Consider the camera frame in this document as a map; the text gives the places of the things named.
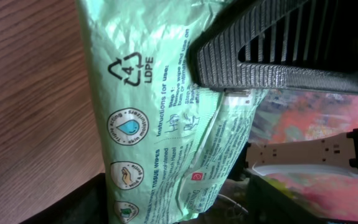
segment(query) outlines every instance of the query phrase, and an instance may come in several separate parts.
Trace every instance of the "hand diagram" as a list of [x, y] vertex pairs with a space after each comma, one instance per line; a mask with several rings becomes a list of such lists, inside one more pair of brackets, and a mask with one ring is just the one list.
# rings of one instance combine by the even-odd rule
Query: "hand diagram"
[[122, 181], [127, 185], [131, 184], [131, 174], [126, 167], [122, 168], [122, 174]]

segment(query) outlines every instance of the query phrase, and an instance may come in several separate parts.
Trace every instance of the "wire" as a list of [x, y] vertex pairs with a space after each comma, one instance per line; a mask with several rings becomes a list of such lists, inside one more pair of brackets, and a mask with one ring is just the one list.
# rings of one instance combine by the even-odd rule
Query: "wire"
[[226, 199], [226, 200], [228, 200], [228, 201], [230, 201], [230, 202], [232, 202], [232, 203], [234, 203], [234, 206], [240, 207], [241, 210], [242, 210], [243, 212], [245, 212], [245, 214], [248, 215], [248, 213], [249, 213], [248, 210], [247, 210], [246, 208], [242, 207], [238, 202], [234, 201], [233, 199], [229, 198], [229, 197], [226, 196], [226, 195], [218, 194], [218, 196], [219, 196], [219, 197], [222, 197], [222, 198], [224, 198], [224, 199]]

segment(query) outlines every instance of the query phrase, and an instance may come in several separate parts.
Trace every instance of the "brown wooden surface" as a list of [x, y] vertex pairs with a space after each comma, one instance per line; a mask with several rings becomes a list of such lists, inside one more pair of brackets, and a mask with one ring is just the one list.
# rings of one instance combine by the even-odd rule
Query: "brown wooden surface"
[[103, 171], [73, 0], [0, 0], [0, 223]]

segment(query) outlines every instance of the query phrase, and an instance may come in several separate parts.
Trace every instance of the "wipes packet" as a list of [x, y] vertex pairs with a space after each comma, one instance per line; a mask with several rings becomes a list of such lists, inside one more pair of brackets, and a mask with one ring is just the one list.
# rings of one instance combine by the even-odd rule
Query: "wipes packet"
[[214, 202], [263, 90], [223, 95], [187, 53], [228, 1], [77, 0], [110, 223], [174, 223]]

